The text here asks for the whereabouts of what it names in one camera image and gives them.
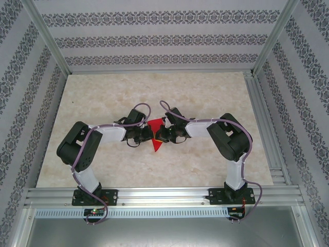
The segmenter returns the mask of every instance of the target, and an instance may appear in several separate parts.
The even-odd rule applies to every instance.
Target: purple cable
[[[172,114],[172,115],[174,115],[174,116],[176,116],[176,117],[178,117],[178,118],[180,118],[180,119],[183,119],[183,120],[185,120],[185,121],[189,121],[189,122],[211,122],[211,121],[227,122],[227,123],[229,123],[229,124],[231,124],[231,125],[234,125],[234,126],[238,127],[239,129],[241,129],[241,130],[246,134],[246,136],[247,136],[247,138],[248,138],[248,140],[249,140],[249,145],[250,145],[250,147],[249,147],[249,150],[248,150],[247,154],[246,154],[246,155],[243,157],[243,159],[242,159],[242,165],[241,165],[241,177],[242,177],[243,181],[245,181],[246,183],[257,185],[257,186],[259,187],[259,189],[260,189],[260,193],[259,193],[259,197],[258,197],[258,199],[257,199],[257,201],[256,201],[256,203],[255,203],[255,205],[253,206],[253,208],[251,209],[251,211],[249,212],[249,214],[247,214],[247,215],[246,215],[243,219],[241,219],[241,220],[239,220],[238,218],[236,218],[235,221],[236,221],[236,222],[240,222],[240,221],[244,221],[246,218],[248,218],[248,217],[251,215],[251,213],[255,210],[255,208],[257,207],[257,205],[259,204],[259,202],[260,202],[260,200],[261,200],[261,198],[262,198],[262,195],[263,195],[263,188],[262,188],[262,186],[261,186],[259,183],[251,182],[251,181],[246,180],[246,179],[245,179],[245,175],[244,175],[244,170],[245,170],[245,160],[246,160],[246,158],[249,156],[249,154],[251,153],[251,149],[252,149],[252,140],[251,140],[251,136],[250,136],[250,134],[249,134],[249,133],[246,131],[246,129],[243,128],[241,125],[239,125],[239,124],[236,123],[236,122],[230,121],[230,120],[220,119],[220,118],[217,118],[217,119],[215,119],[215,118],[214,118],[214,119],[188,119],[188,118],[185,118],[185,117],[179,116],[179,115],[177,115],[177,114],[171,112],[171,111],[170,111],[170,106],[169,106],[169,104],[168,104],[167,102],[165,102],[164,100],[160,100],[160,106],[161,106],[162,108],[164,108],[164,110],[165,110],[166,112],[169,112],[170,114]]]
[[[106,211],[105,216],[104,216],[102,219],[100,219],[99,221],[94,222],[94,223],[90,223],[90,222],[88,221],[88,218],[89,218],[89,215],[88,215],[88,216],[86,217],[87,225],[89,225],[89,224],[97,225],[97,224],[99,224],[99,223],[102,223],[102,222],[106,219],[106,217],[107,217],[107,215],[108,215],[108,208],[107,208],[107,204],[106,204],[102,199],[98,198],[96,195],[94,195],[93,193],[91,193],[90,191],[88,191],[85,187],[83,187],[83,186],[80,184],[80,182],[79,182],[79,180],[78,180],[78,178],[77,178],[77,176],[76,176],[76,174],[75,174],[75,167],[77,166],[77,163],[78,163],[78,161],[79,161],[79,159],[80,159],[80,157],[81,157],[81,155],[82,155],[83,149],[84,149],[84,147],[86,146],[87,140],[88,140],[90,134],[92,133],[92,131],[94,131],[94,130],[96,130],[96,129],[98,129],[98,128],[114,127],[114,126],[115,126],[115,127],[132,127],[132,126],[137,126],[137,125],[140,125],[140,124],[146,122],[146,121],[148,120],[148,118],[150,117],[150,115],[151,115],[151,107],[150,107],[148,104],[146,104],[146,103],[139,103],[139,104],[135,105],[134,109],[136,109],[136,108],[137,108],[138,106],[140,106],[140,105],[146,105],[146,106],[149,108],[149,114],[147,115],[147,117],[146,117],[144,120],[142,120],[142,121],[140,121],[140,122],[138,122],[138,123],[133,123],[133,124],[131,124],[131,125],[118,125],[118,124],[116,124],[116,123],[113,123],[113,124],[108,124],[108,125],[98,125],[98,126],[95,126],[95,127],[91,128],[91,130],[88,131],[88,133],[87,133],[87,135],[86,135],[86,138],[84,139],[83,144],[82,144],[82,146],[81,146],[81,148],[80,148],[80,151],[79,151],[79,153],[78,153],[78,155],[77,155],[77,157],[76,157],[76,160],[74,161],[74,163],[73,163],[73,165],[72,165],[72,167],[71,167],[71,172],[72,172],[73,178],[74,178],[74,180],[77,182],[77,184],[79,185],[79,187],[80,187],[84,192],[86,192],[88,195],[92,196],[93,198],[95,198],[96,200],[98,200],[99,202],[101,202],[101,203],[104,205],[104,208],[105,208],[105,211]]]

